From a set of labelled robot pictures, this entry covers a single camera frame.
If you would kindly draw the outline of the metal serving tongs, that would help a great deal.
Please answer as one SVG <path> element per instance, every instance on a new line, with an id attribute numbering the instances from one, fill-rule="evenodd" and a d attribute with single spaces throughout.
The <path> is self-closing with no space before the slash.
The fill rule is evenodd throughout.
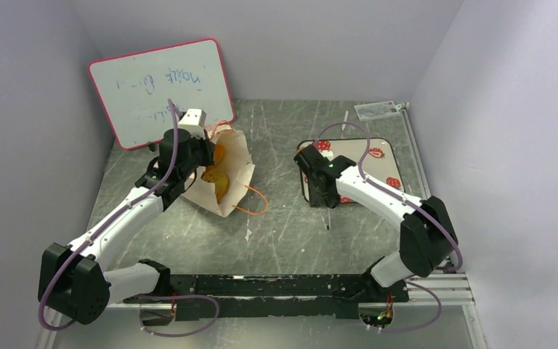
<path id="1" fill-rule="evenodd" d="M 325 229 L 331 229 L 331 209 L 329 207 L 326 208 Z"/>

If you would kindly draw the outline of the yellow fake bread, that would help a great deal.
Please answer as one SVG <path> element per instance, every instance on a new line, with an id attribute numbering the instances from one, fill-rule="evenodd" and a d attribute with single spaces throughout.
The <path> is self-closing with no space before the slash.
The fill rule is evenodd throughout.
<path id="1" fill-rule="evenodd" d="M 214 164 L 206 167 L 201 176 L 203 181 L 214 184 L 214 194 L 218 203 L 226 195 L 230 185 L 227 173 L 220 167 L 225 158 L 225 153 L 225 147 L 221 144 L 216 144 L 213 153 Z"/>

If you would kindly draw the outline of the paper bag with orange handles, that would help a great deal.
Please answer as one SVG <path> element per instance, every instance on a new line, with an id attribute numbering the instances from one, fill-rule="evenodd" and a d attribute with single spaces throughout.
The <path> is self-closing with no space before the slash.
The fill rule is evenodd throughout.
<path id="1" fill-rule="evenodd" d="M 220 167 L 225 170 L 230 185 L 228 192 L 218 203 L 214 194 L 214 184 L 201 179 L 206 167 L 199 167 L 190 176 L 191 183 L 186 186 L 187 191 L 182 197 L 206 211 L 219 217 L 226 218 L 233 211 L 239 210 L 249 215 L 264 214 L 269 208 L 267 197 L 251 186 L 255 165 L 248 149 L 244 132 L 234 129 L 228 121 L 220 121 L 214 127 L 207 127 L 210 141 L 225 147 L 225 158 Z M 264 207 L 260 210 L 247 209 L 240 205 L 246 194 L 253 192 L 259 195 Z"/>

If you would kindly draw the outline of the strawberry print tray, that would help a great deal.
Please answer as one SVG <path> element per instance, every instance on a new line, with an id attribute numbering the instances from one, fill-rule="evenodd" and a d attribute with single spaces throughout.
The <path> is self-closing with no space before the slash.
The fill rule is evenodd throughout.
<path id="1" fill-rule="evenodd" d="M 345 156 L 353 161 L 359 161 L 365 147 L 365 138 L 351 138 L 320 140 L 317 149 L 323 154 L 325 151 L 332 151 L 333 156 Z M 392 146 L 381 137 L 370 139 L 363 170 L 392 188 L 405 190 Z"/>

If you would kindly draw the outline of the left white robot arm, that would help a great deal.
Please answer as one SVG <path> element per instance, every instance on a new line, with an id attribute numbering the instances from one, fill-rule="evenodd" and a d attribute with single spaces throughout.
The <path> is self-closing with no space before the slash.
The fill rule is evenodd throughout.
<path id="1" fill-rule="evenodd" d="M 203 127 L 165 132 L 159 154 L 128 196 L 89 231 L 69 244 L 53 243 L 42 254 L 38 317 L 56 310 L 72 323 L 90 324 L 115 302 L 132 297 L 163 302 L 173 295 L 171 271 L 153 260 L 106 272 L 104 268 L 149 222 L 164 213 L 194 183 L 196 170 L 212 163 L 214 146 Z"/>

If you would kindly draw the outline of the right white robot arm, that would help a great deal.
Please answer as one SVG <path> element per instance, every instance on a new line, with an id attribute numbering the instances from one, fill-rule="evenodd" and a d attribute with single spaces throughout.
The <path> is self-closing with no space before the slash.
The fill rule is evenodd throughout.
<path id="1" fill-rule="evenodd" d="M 397 247 L 368 269 L 363 292 L 369 300 L 382 300 L 391 285 L 405 278 L 429 276 L 446 257 L 458 251 L 448 211 L 438 197 L 403 193 L 345 156 L 326 158 L 314 145 L 298 151 L 294 161 L 307 178 L 310 206 L 334 209 L 342 198 L 348 198 L 398 230 Z"/>

